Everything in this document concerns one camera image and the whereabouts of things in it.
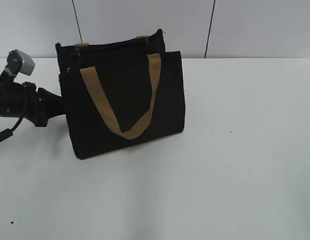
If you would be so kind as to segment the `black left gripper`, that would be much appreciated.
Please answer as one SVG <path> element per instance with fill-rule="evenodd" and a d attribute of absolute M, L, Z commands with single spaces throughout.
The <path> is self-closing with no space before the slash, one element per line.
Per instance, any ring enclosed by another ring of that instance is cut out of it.
<path fill-rule="evenodd" d="M 61 96 L 27 81 L 22 86 L 27 97 L 25 118 L 35 127 L 46 127 L 49 119 L 65 114 Z"/>

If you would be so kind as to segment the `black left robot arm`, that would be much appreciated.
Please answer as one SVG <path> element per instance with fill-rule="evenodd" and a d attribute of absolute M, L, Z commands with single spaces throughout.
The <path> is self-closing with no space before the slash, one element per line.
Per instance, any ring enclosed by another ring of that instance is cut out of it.
<path fill-rule="evenodd" d="M 30 82 L 0 85 L 0 117 L 23 116 L 36 127 L 46 127 L 49 119 L 64 114 L 62 97 L 42 87 Z"/>

